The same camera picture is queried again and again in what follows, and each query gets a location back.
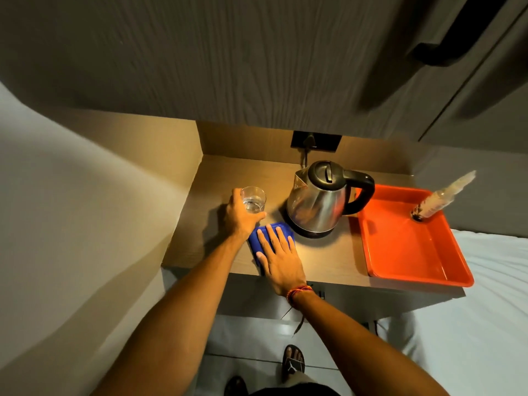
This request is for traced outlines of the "person's left hand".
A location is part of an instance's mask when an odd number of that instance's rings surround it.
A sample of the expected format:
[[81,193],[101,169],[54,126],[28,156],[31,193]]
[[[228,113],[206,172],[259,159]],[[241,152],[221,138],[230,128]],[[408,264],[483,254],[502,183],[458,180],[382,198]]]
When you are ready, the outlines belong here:
[[234,188],[232,196],[227,205],[225,224],[229,232],[229,238],[243,244],[253,232],[255,227],[249,227],[248,212],[241,199],[241,188]]

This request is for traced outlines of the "person's right hand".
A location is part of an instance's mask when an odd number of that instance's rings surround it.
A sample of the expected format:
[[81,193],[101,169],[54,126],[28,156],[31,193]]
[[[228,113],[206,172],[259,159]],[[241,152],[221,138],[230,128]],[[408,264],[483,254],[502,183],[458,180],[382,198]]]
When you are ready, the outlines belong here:
[[288,298],[299,289],[307,288],[306,276],[299,255],[295,257],[290,253],[288,241],[280,227],[277,233],[280,233],[282,251],[273,252],[263,232],[258,230],[258,238],[269,262],[269,271],[264,271],[264,274],[276,294]]

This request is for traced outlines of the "blue cleaning cloth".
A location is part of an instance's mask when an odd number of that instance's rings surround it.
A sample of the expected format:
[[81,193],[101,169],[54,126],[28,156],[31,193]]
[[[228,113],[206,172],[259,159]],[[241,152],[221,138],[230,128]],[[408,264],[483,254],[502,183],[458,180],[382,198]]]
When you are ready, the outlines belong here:
[[[270,224],[270,226],[273,229],[274,233],[276,233],[276,229],[278,227],[280,227],[281,231],[283,232],[283,234],[284,234],[286,239],[288,237],[291,237],[293,240],[295,240],[294,231],[285,222],[276,222],[276,223]],[[256,227],[253,230],[253,232],[250,234],[250,236],[249,236],[249,238],[247,240],[247,242],[249,244],[249,248],[251,250],[251,254],[252,254],[253,258],[254,258],[255,265],[259,269],[260,274],[264,275],[263,267],[262,267],[259,259],[257,258],[257,252],[260,252],[260,253],[264,254],[264,250],[263,250],[262,245],[260,243],[260,240],[258,238],[258,230],[261,230],[263,232],[263,236],[266,239],[266,241],[270,244],[270,247],[271,247],[273,252],[274,252],[274,246],[273,246],[273,243],[271,242],[271,240],[269,238],[269,233],[267,232],[267,227],[265,225]]]

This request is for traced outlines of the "clear drinking glass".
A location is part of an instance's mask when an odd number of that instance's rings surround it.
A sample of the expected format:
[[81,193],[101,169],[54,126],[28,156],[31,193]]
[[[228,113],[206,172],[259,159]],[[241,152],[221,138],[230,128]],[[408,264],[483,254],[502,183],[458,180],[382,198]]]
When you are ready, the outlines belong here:
[[241,199],[248,213],[257,214],[265,210],[266,194],[257,186],[247,186],[241,189]]

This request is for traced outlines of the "person's right forearm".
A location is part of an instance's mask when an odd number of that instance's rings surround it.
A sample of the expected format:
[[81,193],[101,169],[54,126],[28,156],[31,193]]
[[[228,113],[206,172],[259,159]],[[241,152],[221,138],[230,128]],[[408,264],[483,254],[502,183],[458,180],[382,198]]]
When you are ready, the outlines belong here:
[[355,396],[450,396],[418,364],[308,286],[287,300],[318,334]]

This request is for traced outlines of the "person's left forearm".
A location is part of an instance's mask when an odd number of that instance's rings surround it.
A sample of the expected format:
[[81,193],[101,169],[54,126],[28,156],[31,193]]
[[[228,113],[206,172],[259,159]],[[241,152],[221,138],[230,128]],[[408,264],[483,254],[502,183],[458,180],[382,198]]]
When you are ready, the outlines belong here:
[[234,258],[230,234],[145,315],[90,396],[182,396],[205,351]]

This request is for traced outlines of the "black kettle base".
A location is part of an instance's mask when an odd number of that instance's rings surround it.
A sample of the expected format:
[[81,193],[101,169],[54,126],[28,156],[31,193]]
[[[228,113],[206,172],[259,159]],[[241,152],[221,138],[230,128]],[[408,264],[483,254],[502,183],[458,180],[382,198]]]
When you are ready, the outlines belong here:
[[330,235],[333,232],[333,230],[334,230],[334,229],[330,229],[328,231],[323,231],[323,232],[308,231],[308,230],[300,227],[298,224],[296,224],[291,219],[291,217],[287,213],[287,209],[282,208],[280,212],[281,212],[281,216],[284,219],[285,223],[292,229],[292,231],[294,231],[294,233],[296,233],[296,234],[298,234],[298,235],[300,235],[302,237],[309,238],[309,239],[321,239],[321,238],[324,238],[324,237]]

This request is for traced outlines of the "stainless steel electric kettle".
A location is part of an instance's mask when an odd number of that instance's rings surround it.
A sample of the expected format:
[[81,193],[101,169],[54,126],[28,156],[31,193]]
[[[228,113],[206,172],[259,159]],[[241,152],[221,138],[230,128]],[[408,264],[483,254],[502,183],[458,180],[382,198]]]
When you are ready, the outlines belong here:
[[342,216],[363,210],[374,192],[370,175],[319,160],[295,173],[286,209],[300,227],[323,232],[334,229]]

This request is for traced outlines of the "black sandal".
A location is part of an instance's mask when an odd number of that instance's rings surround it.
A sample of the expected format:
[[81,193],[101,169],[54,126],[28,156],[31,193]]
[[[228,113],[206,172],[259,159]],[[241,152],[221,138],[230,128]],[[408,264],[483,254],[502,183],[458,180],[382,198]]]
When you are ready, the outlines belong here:
[[287,345],[281,363],[281,381],[286,383],[296,373],[305,373],[305,359],[301,350],[295,345]]
[[240,375],[229,379],[225,385],[223,396],[249,396],[244,379]]

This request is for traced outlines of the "orange plastic tray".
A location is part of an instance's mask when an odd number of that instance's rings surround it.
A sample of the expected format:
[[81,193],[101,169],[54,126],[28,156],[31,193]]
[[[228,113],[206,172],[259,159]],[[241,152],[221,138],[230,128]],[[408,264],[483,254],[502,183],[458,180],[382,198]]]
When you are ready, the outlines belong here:
[[424,222],[411,211],[431,191],[377,184],[366,207],[348,218],[360,272],[384,280],[469,288],[475,280],[442,212]]

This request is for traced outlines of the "dark shorts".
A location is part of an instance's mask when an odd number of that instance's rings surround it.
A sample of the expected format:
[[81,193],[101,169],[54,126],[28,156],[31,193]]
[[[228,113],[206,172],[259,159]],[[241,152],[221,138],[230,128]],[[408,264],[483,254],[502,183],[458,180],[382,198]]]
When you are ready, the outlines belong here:
[[307,375],[296,372],[287,383],[281,386],[264,387],[248,396],[340,396],[331,387],[318,382],[308,381]]

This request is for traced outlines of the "dark wooden wardrobe door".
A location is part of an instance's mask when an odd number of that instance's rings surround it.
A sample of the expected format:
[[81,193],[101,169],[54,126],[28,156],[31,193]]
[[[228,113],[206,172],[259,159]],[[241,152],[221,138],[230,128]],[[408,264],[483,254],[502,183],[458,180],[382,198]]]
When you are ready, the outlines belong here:
[[448,67],[419,63],[467,0],[0,0],[0,82],[22,102],[418,139],[528,0]]
[[528,5],[419,140],[528,154]]

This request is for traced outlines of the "white bed sheet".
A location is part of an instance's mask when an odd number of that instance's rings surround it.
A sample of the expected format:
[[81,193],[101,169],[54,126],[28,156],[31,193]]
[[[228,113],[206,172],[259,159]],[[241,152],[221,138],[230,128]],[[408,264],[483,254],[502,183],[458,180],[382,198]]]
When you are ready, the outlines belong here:
[[474,285],[380,319],[377,333],[451,396],[528,396],[528,239],[452,232]]

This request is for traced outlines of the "wooden wall desk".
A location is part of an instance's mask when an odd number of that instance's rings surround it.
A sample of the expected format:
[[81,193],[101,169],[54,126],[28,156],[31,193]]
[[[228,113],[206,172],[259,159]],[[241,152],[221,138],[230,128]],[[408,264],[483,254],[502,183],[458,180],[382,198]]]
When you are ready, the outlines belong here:
[[[286,157],[290,134],[279,130],[197,124],[204,154],[162,266],[181,278],[218,246],[225,235],[224,208],[232,189],[264,190],[264,225],[282,220],[281,208],[300,169],[299,153]],[[375,320],[466,296],[462,287],[370,277],[357,216],[341,217],[321,239],[296,235],[306,278],[315,291],[342,312]],[[260,275],[248,245],[236,255],[219,314],[300,321],[300,312],[277,296]]]

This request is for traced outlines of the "black wall socket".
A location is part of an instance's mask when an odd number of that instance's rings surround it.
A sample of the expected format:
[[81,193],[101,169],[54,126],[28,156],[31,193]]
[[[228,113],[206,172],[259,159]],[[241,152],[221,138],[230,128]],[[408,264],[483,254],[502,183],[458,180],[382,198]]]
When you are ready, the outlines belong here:
[[308,151],[336,152],[341,139],[342,136],[339,134],[294,131],[290,147]]

